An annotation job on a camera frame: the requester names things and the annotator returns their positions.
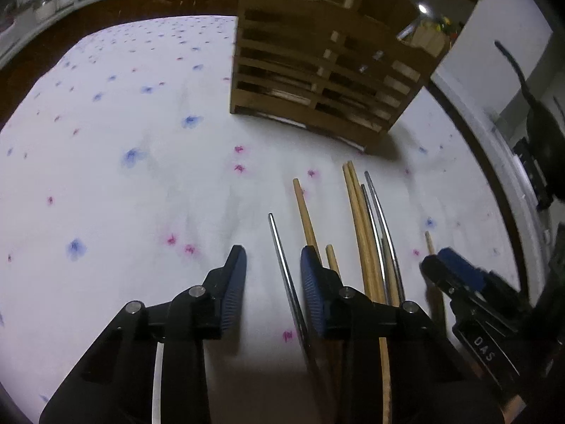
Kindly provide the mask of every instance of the slatted wooden holder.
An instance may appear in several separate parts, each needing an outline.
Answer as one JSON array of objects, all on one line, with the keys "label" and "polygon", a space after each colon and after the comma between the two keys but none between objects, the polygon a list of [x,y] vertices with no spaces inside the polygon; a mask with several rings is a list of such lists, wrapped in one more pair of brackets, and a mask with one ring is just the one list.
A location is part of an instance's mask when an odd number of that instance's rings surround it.
[{"label": "slatted wooden holder", "polygon": [[369,154],[441,59],[328,0],[239,0],[238,17],[231,112],[283,117]]}]

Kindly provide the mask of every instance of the brown wooden furniture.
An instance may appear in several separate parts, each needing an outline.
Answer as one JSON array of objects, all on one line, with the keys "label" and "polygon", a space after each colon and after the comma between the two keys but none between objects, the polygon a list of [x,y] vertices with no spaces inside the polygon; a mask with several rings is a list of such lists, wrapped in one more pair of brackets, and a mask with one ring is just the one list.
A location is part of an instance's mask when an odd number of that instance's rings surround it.
[{"label": "brown wooden furniture", "polygon": [[287,118],[367,153],[446,52],[328,0],[239,0],[238,16],[231,112]]},{"label": "brown wooden furniture", "polygon": [[101,0],[71,12],[30,41],[0,69],[0,128],[40,76],[85,36],[155,17],[235,16],[238,0]]}]

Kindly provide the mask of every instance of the screw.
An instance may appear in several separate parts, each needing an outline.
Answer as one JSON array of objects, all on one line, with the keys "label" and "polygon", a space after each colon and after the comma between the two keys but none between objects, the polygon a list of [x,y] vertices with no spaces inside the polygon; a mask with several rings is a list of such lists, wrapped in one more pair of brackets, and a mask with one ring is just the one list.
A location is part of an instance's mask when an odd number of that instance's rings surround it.
[{"label": "screw", "polygon": [[129,314],[135,314],[140,309],[141,309],[141,302],[140,301],[130,301],[125,306],[125,312],[127,312]]},{"label": "screw", "polygon": [[342,287],[339,293],[342,298],[349,299],[355,296],[355,289],[352,287]]},{"label": "screw", "polygon": [[420,310],[420,306],[418,306],[417,303],[414,303],[413,301],[410,300],[407,300],[404,303],[402,303],[402,308],[403,310],[405,310],[407,313],[410,314],[416,314]]},{"label": "screw", "polygon": [[194,298],[199,298],[205,293],[206,293],[206,289],[201,285],[195,285],[194,287],[190,287],[188,289],[188,294]]}]

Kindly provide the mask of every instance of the white tablecloth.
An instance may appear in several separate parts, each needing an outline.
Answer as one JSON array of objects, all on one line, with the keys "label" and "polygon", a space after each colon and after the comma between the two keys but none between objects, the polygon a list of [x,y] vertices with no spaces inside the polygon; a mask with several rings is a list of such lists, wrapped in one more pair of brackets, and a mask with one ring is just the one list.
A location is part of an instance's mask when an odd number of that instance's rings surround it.
[{"label": "white tablecloth", "polygon": [[127,301],[169,301],[239,243],[248,254],[239,347],[207,343],[213,421],[316,422],[267,214],[300,293],[298,177],[318,244],[333,244],[344,283],[362,290],[341,169],[349,159],[372,174],[407,298],[427,308],[425,230],[437,249],[452,246],[518,286],[487,181],[426,90],[377,157],[231,115],[235,24],[178,17],[88,36],[2,130],[0,381],[33,421]]}]

